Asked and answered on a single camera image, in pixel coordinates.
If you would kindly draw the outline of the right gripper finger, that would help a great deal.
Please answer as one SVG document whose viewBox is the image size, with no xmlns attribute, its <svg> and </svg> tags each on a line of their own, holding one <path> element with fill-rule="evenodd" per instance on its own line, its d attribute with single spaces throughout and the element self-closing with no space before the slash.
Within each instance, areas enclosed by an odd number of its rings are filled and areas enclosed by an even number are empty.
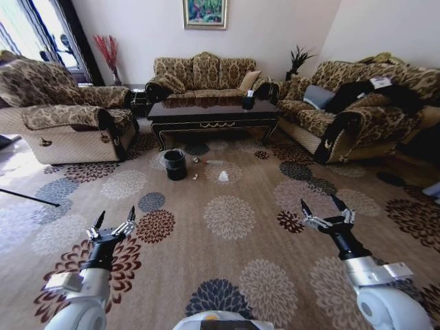
<svg viewBox="0 0 440 330">
<path fill-rule="evenodd" d="M 344 223 L 351 223 L 354 224 L 355 222 L 355 211 L 350 209 L 341 199 L 339 199 L 335 195 L 331 195 L 331 198 L 337 207 L 337 209 L 340 211 L 341 215 L 344 217 Z"/>
<path fill-rule="evenodd" d="M 319 217 L 313 216 L 309 206 L 303 199 L 300 200 L 302 213 L 304 214 L 304 224 L 316 230 L 324 230 L 330 228 L 332 225 L 328 221 Z"/>
</svg>

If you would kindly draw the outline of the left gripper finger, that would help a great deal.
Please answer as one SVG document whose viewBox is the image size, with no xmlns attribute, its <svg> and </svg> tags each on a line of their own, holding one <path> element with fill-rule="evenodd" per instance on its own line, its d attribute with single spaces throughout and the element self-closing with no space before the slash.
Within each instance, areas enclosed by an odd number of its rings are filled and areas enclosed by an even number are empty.
<svg viewBox="0 0 440 330">
<path fill-rule="evenodd" d="M 119 225 L 115 230 L 113 230 L 111 232 L 111 235 L 114 237 L 120 236 L 121 234 L 129 235 L 135 229 L 135 226 L 135 206 L 132 206 L 129 211 L 127 220 Z"/>
<path fill-rule="evenodd" d="M 103 210 L 100 216 L 94 221 L 93 225 L 86 229 L 89 240 L 96 240 L 100 237 L 100 227 L 105 217 L 105 211 Z"/>
</svg>

